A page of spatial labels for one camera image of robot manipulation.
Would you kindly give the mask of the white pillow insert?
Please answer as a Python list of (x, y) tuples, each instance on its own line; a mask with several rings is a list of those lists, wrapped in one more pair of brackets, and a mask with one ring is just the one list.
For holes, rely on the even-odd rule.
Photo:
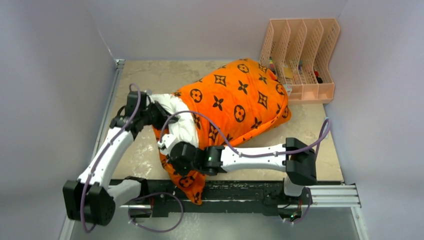
[(179, 97), (168, 93), (152, 94), (150, 97), (155, 103), (159, 103), (169, 114), (180, 112), (177, 115), (178, 121), (175, 123), (169, 122), (163, 134), (172, 134), (178, 141), (187, 142), (195, 147), (199, 147), (199, 137), (194, 117), (191, 112), (182, 113), (182, 111), (189, 110), (188, 106)]

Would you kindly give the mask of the orange patterned pillowcase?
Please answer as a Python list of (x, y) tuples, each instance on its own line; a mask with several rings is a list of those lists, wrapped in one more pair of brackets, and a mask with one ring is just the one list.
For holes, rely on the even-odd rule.
[[(200, 149), (242, 144), (291, 119), (289, 96), (276, 75), (250, 58), (232, 61), (172, 93), (192, 113)], [(157, 139), (166, 128), (153, 132)]]

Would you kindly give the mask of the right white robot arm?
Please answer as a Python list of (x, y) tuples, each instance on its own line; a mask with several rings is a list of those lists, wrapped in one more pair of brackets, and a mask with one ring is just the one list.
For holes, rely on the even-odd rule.
[(167, 163), (183, 177), (191, 171), (207, 176), (249, 169), (286, 173), (280, 196), (288, 204), (300, 198), (304, 187), (318, 183), (315, 150), (294, 137), (287, 137), (284, 144), (248, 148), (215, 145), (200, 149), (173, 135), (157, 144)]

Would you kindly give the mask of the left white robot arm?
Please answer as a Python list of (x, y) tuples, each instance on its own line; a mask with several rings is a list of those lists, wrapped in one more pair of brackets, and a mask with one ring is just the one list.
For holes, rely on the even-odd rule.
[(106, 139), (89, 166), (76, 180), (67, 180), (62, 188), (70, 220), (80, 221), (84, 226), (106, 226), (116, 208), (128, 202), (142, 205), (149, 200), (153, 205), (175, 198), (171, 182), (166, 180), (128, 176), (117, 185), (110, 183), (122, 156), (144, 126), (162, 126), (177, 101), (171, 94), (128, 93), (126, 104), (111, 120)]

